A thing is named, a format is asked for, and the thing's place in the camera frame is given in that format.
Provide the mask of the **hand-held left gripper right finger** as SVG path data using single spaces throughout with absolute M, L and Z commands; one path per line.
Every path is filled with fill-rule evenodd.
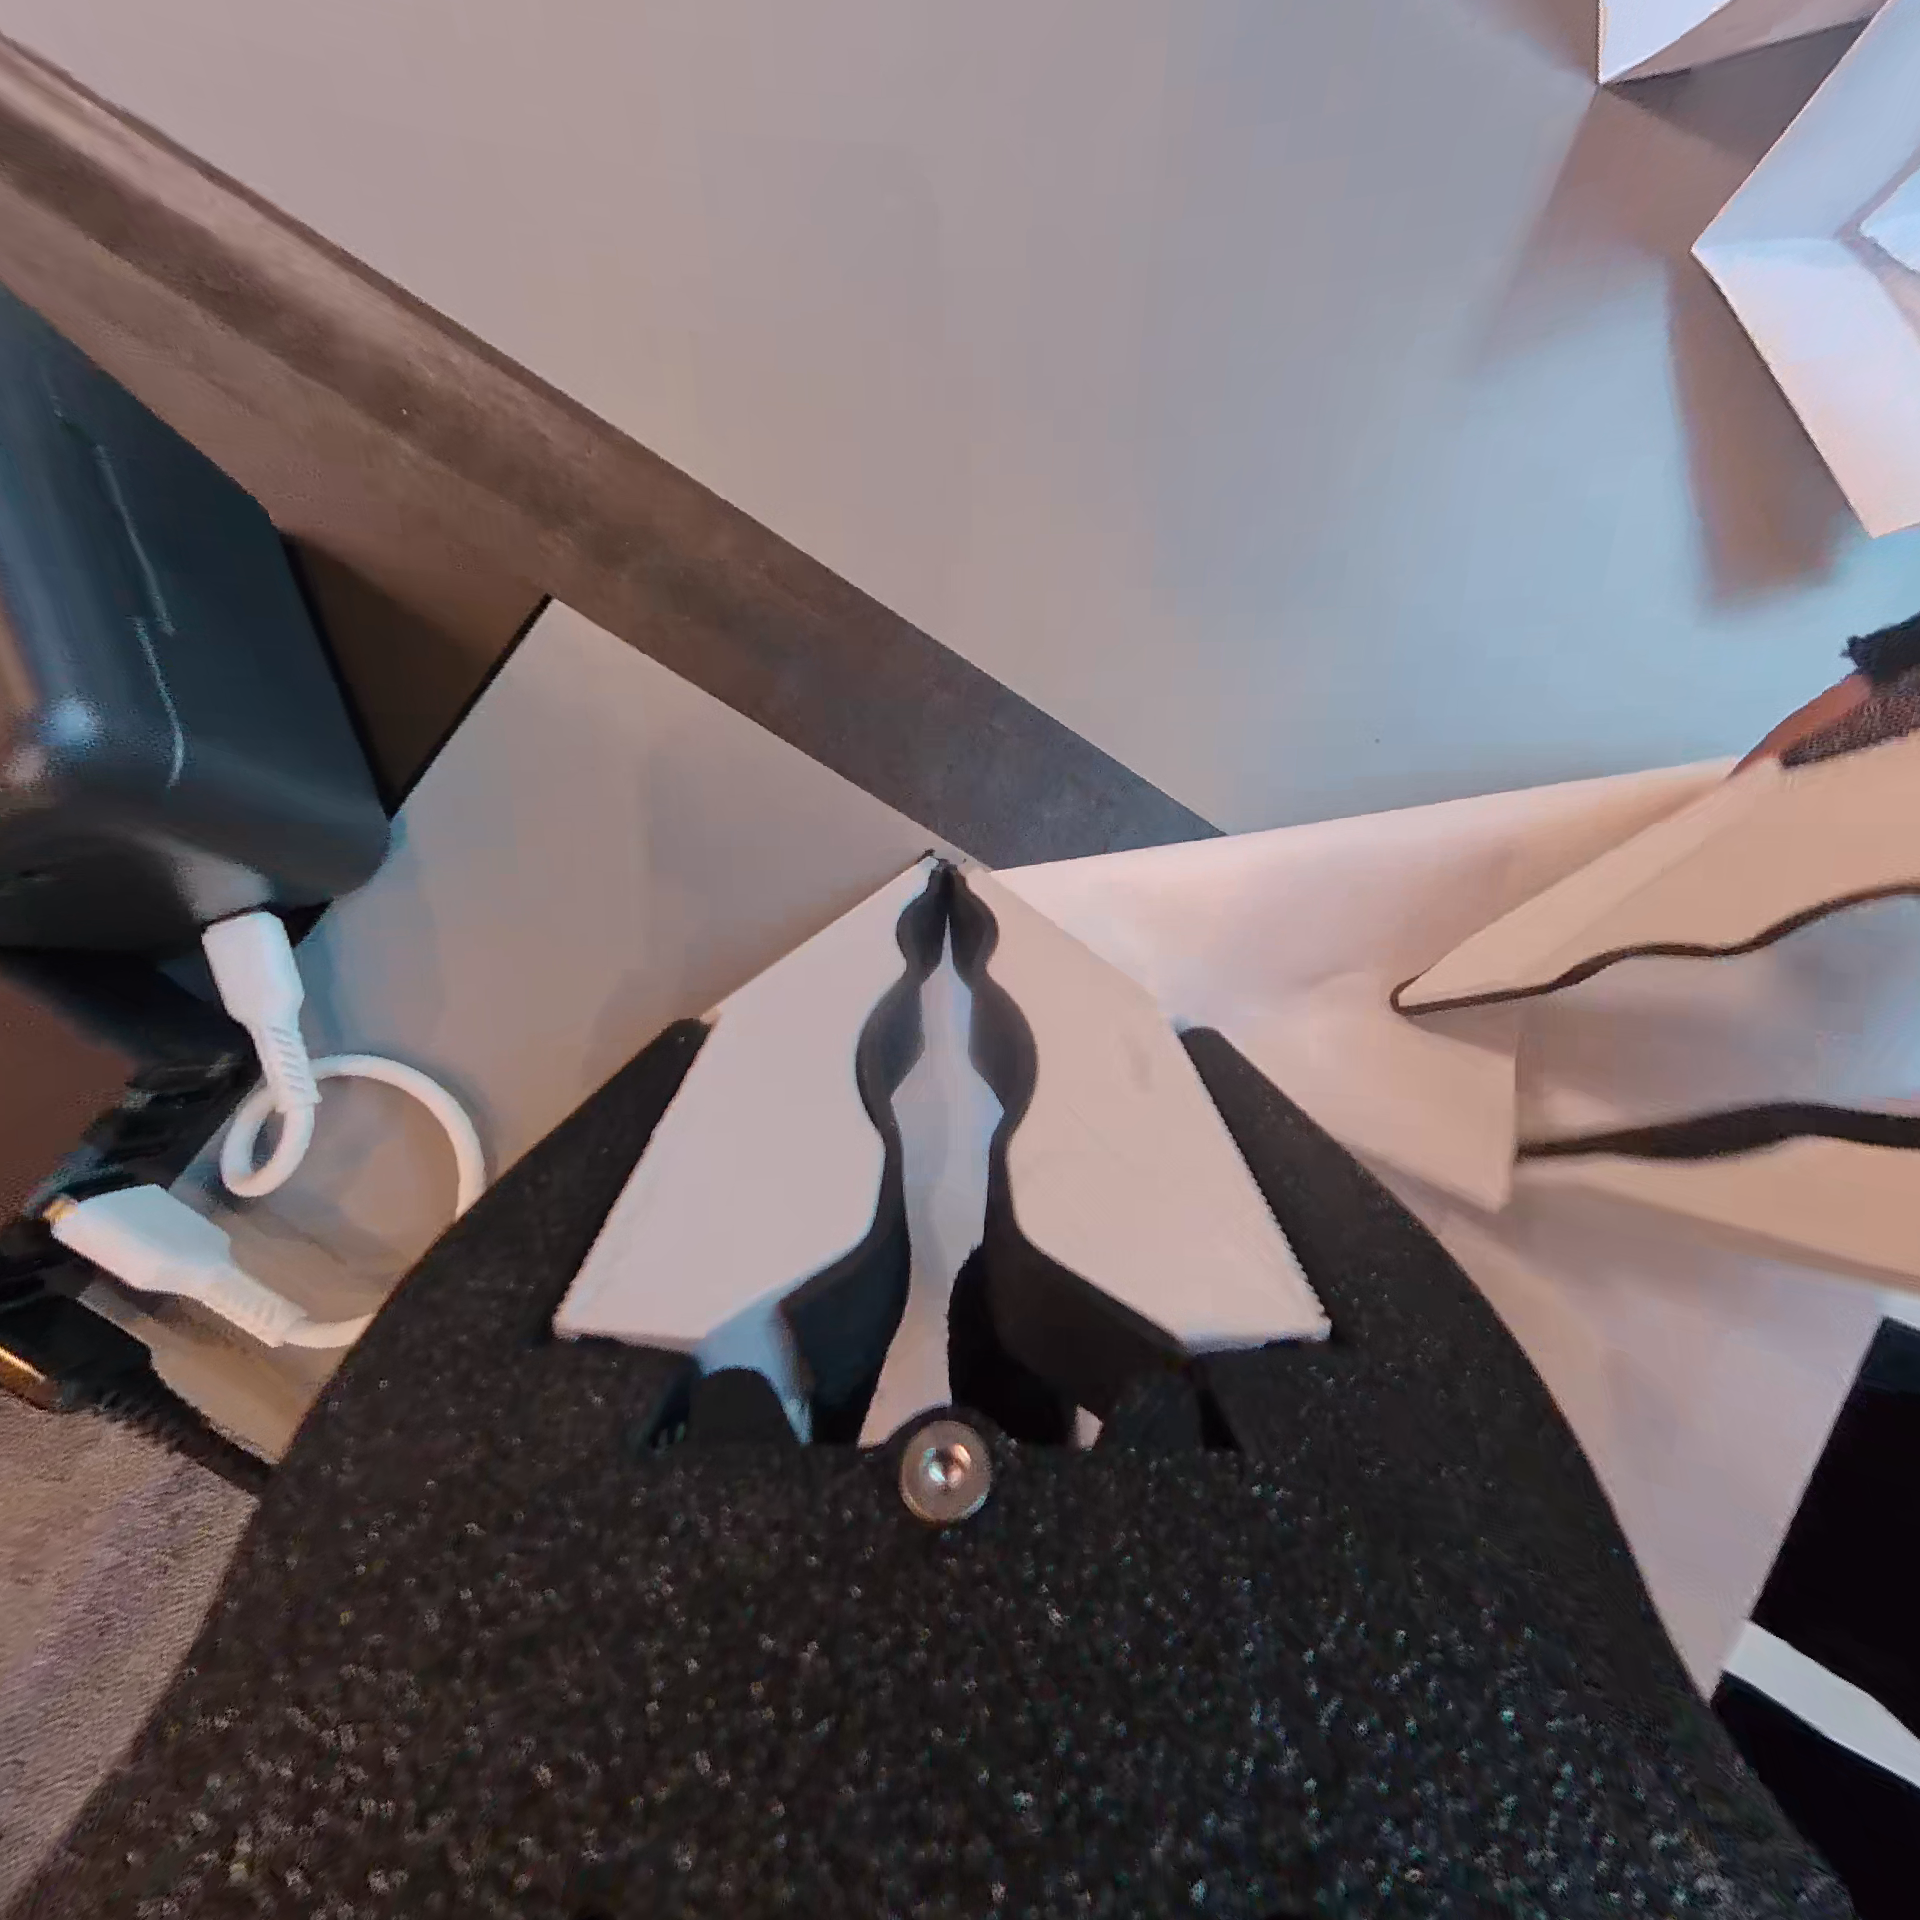
M 999 1103 L 979 1246 L 948 1310 L 961 1407 L 1069 1447 L 1133 1391 L 1332 1320 L 1184 1038 L 1146 988 L 1003 880 L 948 882 L 965 1051 Z

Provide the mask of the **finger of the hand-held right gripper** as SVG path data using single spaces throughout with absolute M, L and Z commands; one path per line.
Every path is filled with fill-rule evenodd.
M 1912 1102 L 1763 1102 L 1523 1143 L 1514 1190 L 1623 1201 L 1728 1252 L 1917 1294 Z
M 1917 738 L 1767 761 L 1460 941 L 1403 1017 L 1548 995 L 1626 956 L 1729 956 L 1917 892 Z

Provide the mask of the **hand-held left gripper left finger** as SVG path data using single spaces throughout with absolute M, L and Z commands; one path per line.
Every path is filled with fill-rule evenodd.
M 724 995 L 553 1320 L 754 1372 L 807 1443 L 854 1443 L 910 1284 L 897 1092 L 954 868 L 921 858 Z

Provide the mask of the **white paper sheet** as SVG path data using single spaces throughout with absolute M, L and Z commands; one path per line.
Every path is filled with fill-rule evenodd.
M 1760 1627 L 1884 1320 L 1917 1299 L 1563 1190 L 1514 1141 L 1763 1102 L 1917 1111 L 1917 905 L 1748 956 L 1643 956 L 1557 995 L 1407 1024 L 1391 988 L 1698 802 L 1716 761 L 1013 868 L 1005 885 L 1163 1009 L 1218 1028 L 1476 1279 L 1560 1406 L 1692 1679 L 1829 1735 L 1882 1691 Z

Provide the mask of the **white desk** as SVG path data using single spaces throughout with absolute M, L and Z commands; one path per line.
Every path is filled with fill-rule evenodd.
M 3 3 L 6 275 L 544 595 L 319 1033 L 511 1163 L 909 861 L 1729 759 L 1917 607 L 1548 3 Z

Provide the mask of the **person's black clothing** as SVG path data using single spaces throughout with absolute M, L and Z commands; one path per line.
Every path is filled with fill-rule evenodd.
M 1884 1320 L 1714 1689 L 1860 1917 L 1917 1917 L 1917 1329 Z

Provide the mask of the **dark electronic device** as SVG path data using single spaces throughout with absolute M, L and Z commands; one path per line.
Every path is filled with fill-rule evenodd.
M 205 1432 L 201 1413 L 164 1386 L 126 1291 L 56 1240 L 48 1210 L 57 1198 L 80 1201 L 110 1190 L 170 1190 L 254 1080 L 259 1063 L 247 1043 L 143 1068 L 126 1093 L 92 1119 L 80 1143 L 3 1214 L 3 1391 L 8 1399 L 52 1413 L 105 1413 L 167 1443 Z

